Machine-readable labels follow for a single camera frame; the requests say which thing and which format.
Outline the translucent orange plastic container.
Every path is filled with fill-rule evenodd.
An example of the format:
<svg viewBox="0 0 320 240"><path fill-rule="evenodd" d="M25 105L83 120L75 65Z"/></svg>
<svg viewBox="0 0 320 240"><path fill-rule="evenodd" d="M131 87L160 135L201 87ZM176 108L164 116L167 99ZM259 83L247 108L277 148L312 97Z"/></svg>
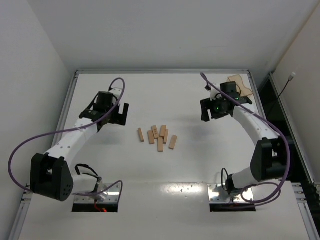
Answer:
<svg viewBox="0 0 320 240"><path fill-rule="evenodd" d="M227 81L236 83L237 92L241 97L250 97L253 95L252 90L245 86L244 81L239 74L229 76Z"/></svg>

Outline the plain wood block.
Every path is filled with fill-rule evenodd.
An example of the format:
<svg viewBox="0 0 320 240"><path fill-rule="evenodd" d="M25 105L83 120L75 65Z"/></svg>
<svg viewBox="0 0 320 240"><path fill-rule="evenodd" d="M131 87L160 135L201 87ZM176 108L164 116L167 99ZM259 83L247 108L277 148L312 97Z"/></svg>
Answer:
<svg viewBox="0 0 320 240"><path fill-rule="evenodd" d="M155 138L154 138L154 134L152 130L148 130L147 131L147 135L148 135L148 142L150 145L155 144Z"/></svg>

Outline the engraved wood block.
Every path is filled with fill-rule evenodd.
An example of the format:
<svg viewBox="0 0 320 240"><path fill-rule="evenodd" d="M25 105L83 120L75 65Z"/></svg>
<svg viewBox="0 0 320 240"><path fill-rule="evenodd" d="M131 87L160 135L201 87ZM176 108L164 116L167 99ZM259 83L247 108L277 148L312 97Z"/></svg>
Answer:
<svg viewBox="0 0 320 240"><path fill-rule="evenodd" d="M159 135L157 126L156 126L156 125L153 125L153 126L151 127L151 129L152 129L154 138L155 138L155 139L158 139L160 135Z"/></svg>

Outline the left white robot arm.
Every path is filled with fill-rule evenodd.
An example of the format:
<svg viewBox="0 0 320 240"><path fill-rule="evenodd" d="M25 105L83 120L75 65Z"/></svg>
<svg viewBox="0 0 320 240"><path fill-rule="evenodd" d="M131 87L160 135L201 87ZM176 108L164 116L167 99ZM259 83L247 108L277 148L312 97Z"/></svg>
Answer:
<svg viewBox="0 0 320 240"><path fill-rule="evenodd" d="M78 152L105 125L126 124L129 104L125 103L123 112L119 112L123 93L123 89L117 87L98 92L79 115L73 131L65 134L44 154L33 156L30 190L34 194L63 202L70 195L94 196L98 193L98 185L102 180L99 175L79 171L73 174L70 168Z"/></svg>

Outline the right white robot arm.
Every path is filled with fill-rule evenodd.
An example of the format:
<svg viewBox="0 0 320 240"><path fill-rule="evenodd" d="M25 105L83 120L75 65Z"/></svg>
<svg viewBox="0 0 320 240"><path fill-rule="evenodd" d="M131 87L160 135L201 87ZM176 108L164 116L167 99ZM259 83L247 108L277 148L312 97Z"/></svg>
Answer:
<svg viewBox="0 0 320 240"><path fill-rule="evenodd" d="M205 89L210 97L200 101L201 120L209 122L231 116L255 145L249 167L227 177L224 184L227 193L232 194L267 180L287 178L291 166L289 140L255 112L253 102L248 96L241 95L235 82L207 84Z"/></svg>

